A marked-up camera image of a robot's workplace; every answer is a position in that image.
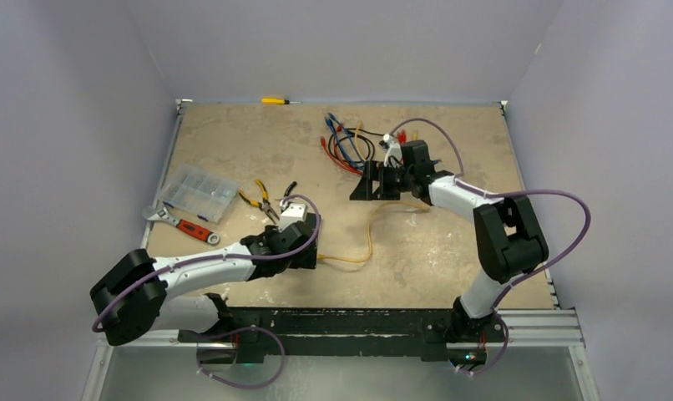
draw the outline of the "beige table surface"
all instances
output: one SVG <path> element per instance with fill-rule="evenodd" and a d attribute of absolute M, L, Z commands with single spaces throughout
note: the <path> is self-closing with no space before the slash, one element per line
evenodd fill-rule
<path fill-rule="evenodd" d="M 462 154 L 464 179 L 487 190 L 520 189 L 514 153 L 498 107 L 432 105 L 290 105 L 191 104 L 186 111 L 170 161 L 170 174 L 182 163 L 238 181 L 258 196 L 261 178 L 272 198 L 293 180 L 293 193 L 311 198 L 324 218 L 318 251 L 362 256 L 367 251 L 366 223 L 379 202 L 349 201 L 358 177 L 336 167 L 324 154 L 319 137 L 328 137 L 324 116 L 332 112 L 347 126 L 361 120 L 365 129 L 389 131 L 406 118 L 424 117 L 440 124 Z M 426 140 L 439 169 L 457 171 L 446 140 L 431 127 L 404 127 Z M 377 160 L 383 152 L 378 151 Z M 402 200 L 413 201 L 409 194 Z M 288 270 L 252 282 L 217 285 L 203 292 L 229 298 L 230 306 L 282 307 L 451 307 L 481 269 L 473 226 L 438 208 L 427 213 L 408 206 L 387 206 L 372 226 L 374 251 L 365 264 L 319 261 L 311 270 Z M 174 209 L 177 216 L 197 221 Z M 219 224 L 204 223 L 221 235 L 217 248 L 262 232 L 267 219 L 236 197 Z M 149 234 L 151 256 L 181 256 L 210 246 L 166 224 Z M 506 308 L 551 308 L 544 275 L 514 289 Z"/>

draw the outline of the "screwdriver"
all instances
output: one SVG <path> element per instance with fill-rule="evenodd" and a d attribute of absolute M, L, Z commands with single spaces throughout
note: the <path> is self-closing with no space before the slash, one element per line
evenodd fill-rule
<path fill-rule="evenodd" d="M 287 99 L 275 99 L 275 98 L 263 98 L 261 101 L 263 104 L 299 104 L 302 102 L 291 102 Z"/>

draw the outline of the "pliers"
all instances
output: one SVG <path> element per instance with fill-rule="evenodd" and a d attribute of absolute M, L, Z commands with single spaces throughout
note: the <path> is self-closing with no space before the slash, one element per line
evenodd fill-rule
<path fill-rule="evenodd" d="M 268 218 L 272 220 L 273 224 L 277 224 L 278 221 L 280 221 L 280 217 L 277 215 L 277 213 L 275 213 L 275 210 L 272 208 L 270 204 L 270 198 L 268 197 L 268 190 L 266 189 L 266 186 L 263 185 L 263 181 L 261 181 L 260 179 L 256 179 L 256 184 L 258 185 L 258 187 L 261 188 L 263 195 L 262 202 L 250 199 L 248 196 L 245 195 L 243 190 L 238 190 L 238 195 L 240 195 L 240 198 L 248 205 L 257 207 L 258 209 L 263 211 L 263 213 L 265 213 L 266 216 L 268 216 Z"/>

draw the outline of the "gray wall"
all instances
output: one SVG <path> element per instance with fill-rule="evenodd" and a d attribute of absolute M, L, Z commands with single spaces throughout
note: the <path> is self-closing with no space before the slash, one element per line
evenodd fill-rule
<path fill-rule="evenodd" d="M 508 118 L 527 186 L 592 209 L 553 277 L 603 399 L 673 400 L 673 1 L 566 1 Z M 581 213 L 538 206 L 559 251 Z"/>
<path fill-rule="evenodd" d="M 128 0 L 178 98 L 508 99 L 562 0 Z"/>
<path fill-rule="evenodd" d="M 173 100 L 123 0 L 0 1 L 0 399 L 78 399 Z"/>

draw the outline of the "table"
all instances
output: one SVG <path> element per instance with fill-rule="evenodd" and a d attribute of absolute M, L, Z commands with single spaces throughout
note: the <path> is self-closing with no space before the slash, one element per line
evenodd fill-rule
<path fill-rule="evenodd" d="M 377 201 L 349 201 L 358 177 L 326 156 L 319 137 L 329 135 L 324 116 L 332 112 L 346 125 L 361 120 L 365 129 L 388 132 L 401 120 L 423 117 L 440 124 L 462 154 L 464 179 L 492 191 L 520 189 L 519 171 L 498 106 L 439 105 L 289 105 L 190 104 L 170 159 L 169 173 L 182 163 L 230 177 L 258 196 L 255 178 L 272 198 L 296 180 L 293 193 L 311 198 L 324 218 L 319 252 L 362 256 L 366 224 Z M 457 161 L 435 129 L 413 123 L 439 169 L 456 172 Z M 417 203 L 409 194 L 404 201 Z M 195 216 L 173 210 L 179 217 Z M 263 231 L 265 215 L 236 197 L 218 224 L 197 221 L 221 235 L 217 246 Z M 427 213 L 409 206 L 388 206 L 372 226 L 373 256 L 364 264 L 319 261 L 316 270 L 288 270 L 268 279 L 213 286 L 230 306 L 248 307 L 451 307 L 481 266 L 473 226 L 438 208 Z M 151 256 L 182 256 L 213 249 L 174 227 L 155 224 L 147 248 Z M 511 291 L 504 308 L 551 308 L 549 286 L 538 275 Z"/>

